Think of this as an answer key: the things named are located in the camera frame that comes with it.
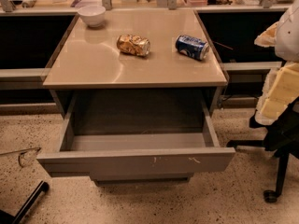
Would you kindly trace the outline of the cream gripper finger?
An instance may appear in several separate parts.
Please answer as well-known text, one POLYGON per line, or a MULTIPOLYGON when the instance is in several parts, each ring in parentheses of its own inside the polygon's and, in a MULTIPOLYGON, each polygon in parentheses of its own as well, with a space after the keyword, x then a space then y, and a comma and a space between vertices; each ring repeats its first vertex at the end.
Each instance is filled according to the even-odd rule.
POLYGON ((286 63, 278 70, 274 83, 266 94, 261 114, 276 120, 298 96, 299 63, 286 63))
POLYGON ((276 45, 277 27, 278 22, 273 23, 255 38, 254 44, 263 48, 274 47, 276 45))

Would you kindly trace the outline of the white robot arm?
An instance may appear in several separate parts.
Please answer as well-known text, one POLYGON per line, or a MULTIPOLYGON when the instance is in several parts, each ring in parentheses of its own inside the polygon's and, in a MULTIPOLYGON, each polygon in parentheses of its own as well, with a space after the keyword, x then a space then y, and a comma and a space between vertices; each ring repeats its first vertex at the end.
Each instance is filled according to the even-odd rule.
POLYGON ((299 96, 299 0, 295 0, 279 21, 256 37, 254 44, 275 49, 277 57, 286 63, 271 70, 263 85, 257 117, 275 121, 287 106, 299 96))

